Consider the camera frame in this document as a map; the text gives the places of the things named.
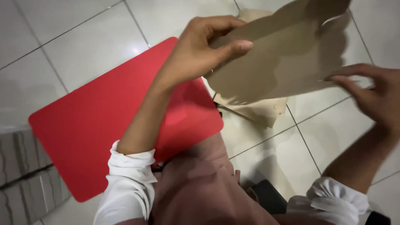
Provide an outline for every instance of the white sleeve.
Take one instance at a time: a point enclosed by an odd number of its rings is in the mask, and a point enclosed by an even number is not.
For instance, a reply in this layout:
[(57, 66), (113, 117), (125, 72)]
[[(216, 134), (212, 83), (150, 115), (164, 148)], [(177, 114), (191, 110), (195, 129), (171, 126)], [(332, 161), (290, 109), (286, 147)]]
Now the white sleeve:
[(157, 179), (150, 165), (155, 161), (155, 150), (124, 155), (116, 151), (118, 142), (110, 150), (108, 186), (94, 217), (94, 225), (114, 225), (137, 218), (148, 220), (153, 205), (152, 183)]
[(335, 225), (357, 225), (369, 207), (368, 197), (331, 177), (318, 178), (306, 196), (293, 196), (286, 214), (304, 213)]

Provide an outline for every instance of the person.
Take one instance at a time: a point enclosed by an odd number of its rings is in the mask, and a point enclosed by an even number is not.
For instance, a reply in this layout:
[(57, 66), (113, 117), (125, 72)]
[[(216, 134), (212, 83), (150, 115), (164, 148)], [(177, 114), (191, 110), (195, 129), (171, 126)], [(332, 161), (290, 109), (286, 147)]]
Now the person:
[[(245, 22), (233, 16), (192, 19), (154, 78), (132, 122), (111, 148), (110, 174), (94, 224), (356, 225), (368, 208), (366, 193), (400, 138), (400, 70), (356, 64), (327, 80), (348, 91), (376, 123), (336, 158), (308, 190), (294, 196), (286, 214), (270, 215), (238, 184), (217, 133), (175, 156), (153, 173), (154, 143), (174, 87), (199, 78), (223, 61), (250, 51), (246, 40), (211, 49), (210, 40)], [(348, 77), (371, 78), (362, 89)]]

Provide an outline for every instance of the tile floor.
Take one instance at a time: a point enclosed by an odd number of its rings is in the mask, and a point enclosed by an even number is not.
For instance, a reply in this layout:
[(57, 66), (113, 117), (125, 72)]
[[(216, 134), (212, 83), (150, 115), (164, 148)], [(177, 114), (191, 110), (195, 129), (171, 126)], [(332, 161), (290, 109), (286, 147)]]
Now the tile floor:
[[(237, 15), (243, 8), (275, 11), (288, 2), (1, 0), (0, 132), (26, 127), (32, 112), (160, 41), (179, 36), (194, 16)], [(345, 64), (400, 68), (399, 8), (397, 0), (353, 0)], [(286, 199), (305, 194), (372, 124), (339, 88), (290, 97), (287, 107), (272, 129), (222, 110), (222, 135), (232, 163), (242, 171), (242, 183), (268, 178)], [(379, 170), (368, 196), (373, 208), (400, 224), (400, 147)], [(85, 203), (70, 198), (42, 222), (89, 224), (100, 197)]]

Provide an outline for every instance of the forearm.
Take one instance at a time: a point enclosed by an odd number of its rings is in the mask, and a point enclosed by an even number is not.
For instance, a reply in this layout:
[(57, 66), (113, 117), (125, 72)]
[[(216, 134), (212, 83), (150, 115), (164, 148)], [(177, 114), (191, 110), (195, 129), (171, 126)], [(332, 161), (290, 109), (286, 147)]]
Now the forearm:
[(368, 188), (383, 161), (399, 141), (398, 132), (374, 125), (323, 172), (338, 182), (362, 193)]
[(154, 148), (161, 121), (171, 99), (173, 86), (156, 76), (144, 100), (119, 141), (117, 152), (128, 155)]

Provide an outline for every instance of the white shirt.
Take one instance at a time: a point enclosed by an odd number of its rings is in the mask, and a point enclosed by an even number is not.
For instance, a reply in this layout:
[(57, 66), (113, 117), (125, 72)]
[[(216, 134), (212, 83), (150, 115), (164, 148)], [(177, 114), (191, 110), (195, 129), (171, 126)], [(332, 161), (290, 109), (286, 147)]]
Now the white shirt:
[[(107, 189), (94, 217), (94, 225), (114, 225), (129, 219), (148, 220), (154, 201), (152, 183), (157, 182), (150, 165), (154, 152), (124, 155), (111, 148)], [(335, 225), (357, 225), (358, 216), (369, 207), (365, 194), (330, 178), (318, 178), (306, 196), (293, 196), (286, 214), (304, 213)]]

